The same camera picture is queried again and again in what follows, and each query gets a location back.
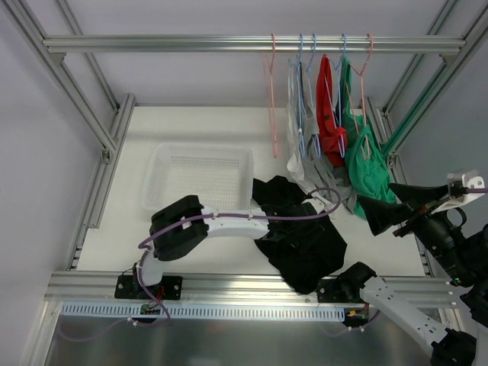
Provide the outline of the white tank top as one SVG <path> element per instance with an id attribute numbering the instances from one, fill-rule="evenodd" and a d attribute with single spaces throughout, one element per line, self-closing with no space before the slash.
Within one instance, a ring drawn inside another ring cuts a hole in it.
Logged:
<path id="1" fill-rule="evenodd" d="M 307 118 L 312 117 L 310 103 L 304 94 L 300 72 L 302 66 L 290 65 L 287 74 L 287 170 L 291 179 L 306 193 L 315 185 L 306 176 L 303 164 L 310 163 L 307 148 L 311 139 L 306 131 Z"/>

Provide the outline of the black tank top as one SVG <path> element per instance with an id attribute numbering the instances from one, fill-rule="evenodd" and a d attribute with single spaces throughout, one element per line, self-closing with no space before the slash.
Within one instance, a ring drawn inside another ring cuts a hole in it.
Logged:
<path id="1" fill-rule="evenodd" d="M 276 175 L 264 182 L 255 178 L 252 199 L 271 216 L 316 214 L 299 185 Z M 257 239 L 258 250 L 284 281 L 299 294 L 316 290 L 320 279 L 344 265 L 346 241 L 328 216 L 317 220 L 270 222 L 270 232 Z"/>

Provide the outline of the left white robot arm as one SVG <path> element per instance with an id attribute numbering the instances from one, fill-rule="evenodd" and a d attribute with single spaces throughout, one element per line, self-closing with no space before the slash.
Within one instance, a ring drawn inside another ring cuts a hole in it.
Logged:
<path id="1" fill-rule="evenodd" d="M 312 196 L 300 204 L 264 204 L 247 210 L 205 207 L 196 195 L 183 197 L 152 215 L 149 237 L 138 245 L 143 257 L 135 265 L 131 287 L 142 298 L 156 294 L 163 270 L 151 269 L 149 257 L 173 262 L 188 255 L 205 239 L 220 237 L 279 242 L 321 218 L 325 208 L 320 199 Z"/>

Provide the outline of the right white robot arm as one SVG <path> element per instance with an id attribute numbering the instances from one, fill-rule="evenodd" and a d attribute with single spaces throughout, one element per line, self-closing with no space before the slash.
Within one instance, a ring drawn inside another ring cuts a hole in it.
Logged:
<path id="1" fill-rule="evenodd" d="M 385 315 L 430 357 L 432 365 L 485 365 L 487 363 L 487 228 L 466 237 L 462 225 L 449 220 L 456 210 L 487 193 L 483 178 L 452 180 L 446 185 L 421 187 L 390 184 L 395 203 L 361 195 L 358 198 L 371 233 L 396 227 L 395 237 L 413 234 L 448 275 L 454 287 L 467 289 L 460 296 L 475 322 L 477 333 L 454 329 L 421 310 L 365 263 L 342 272 L 334 288 L 340 299 L 365 303 Z"/>

